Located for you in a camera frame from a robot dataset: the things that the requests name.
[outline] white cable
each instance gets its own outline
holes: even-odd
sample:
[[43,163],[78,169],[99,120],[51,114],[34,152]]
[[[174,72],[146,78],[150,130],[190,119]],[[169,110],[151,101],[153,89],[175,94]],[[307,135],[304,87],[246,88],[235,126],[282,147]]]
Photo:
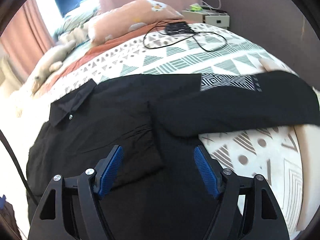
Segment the white cable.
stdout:
[[206,2],[202,1],[205,5],[207,5],[210,9],[214,9],[214,10],[220,10],[221,9],[221,0],[218,0],[219,1],[219,7],[218,8],[213,8],[212,6],[210,6],[209,4],[207,4]]

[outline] orange pillow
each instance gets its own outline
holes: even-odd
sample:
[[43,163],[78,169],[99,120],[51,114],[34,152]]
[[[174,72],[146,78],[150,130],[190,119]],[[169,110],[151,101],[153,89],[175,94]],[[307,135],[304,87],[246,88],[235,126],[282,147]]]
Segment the orange pillow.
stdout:
[[91,43],[100,45],[152,23],[183,18],[182,14],[164,3],[136,0],[93,17],[89,21],[88,34]]

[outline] black shirt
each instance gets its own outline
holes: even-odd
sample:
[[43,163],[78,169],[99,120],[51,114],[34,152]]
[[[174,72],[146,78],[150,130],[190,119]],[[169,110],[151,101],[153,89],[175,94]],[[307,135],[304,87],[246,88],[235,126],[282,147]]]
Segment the black shirt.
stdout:
[[[297,76],[274,71],[230,78],[132,75],[99,85],[90,80],[52,103],[49,122],[30,149],[30,188],[40,198],[54,175],[80,175],[119,144],[123,164],[100,201],[116,240],[202,239],[217,203],[194,164],[199,133],[320,125],[317,97]],[[28,203],[31,221],[36,207]]]

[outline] shirt collar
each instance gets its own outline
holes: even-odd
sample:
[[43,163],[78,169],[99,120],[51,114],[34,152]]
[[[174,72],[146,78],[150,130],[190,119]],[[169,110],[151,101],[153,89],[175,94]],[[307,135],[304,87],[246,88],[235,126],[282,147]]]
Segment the shirt collar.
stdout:
[[96,87],[93,79],[51,103],[49,122],[56,126],[66,115],[75,112]]

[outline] gray wall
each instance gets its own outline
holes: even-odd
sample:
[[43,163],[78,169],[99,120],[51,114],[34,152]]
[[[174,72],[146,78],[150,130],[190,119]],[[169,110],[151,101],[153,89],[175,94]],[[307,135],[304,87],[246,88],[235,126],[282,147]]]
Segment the gray wall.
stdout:
[[[218,0],[204,0],[213,7]],[[264,47],[320,89],[320,40],[291,0],[221,0],[230,31]]]

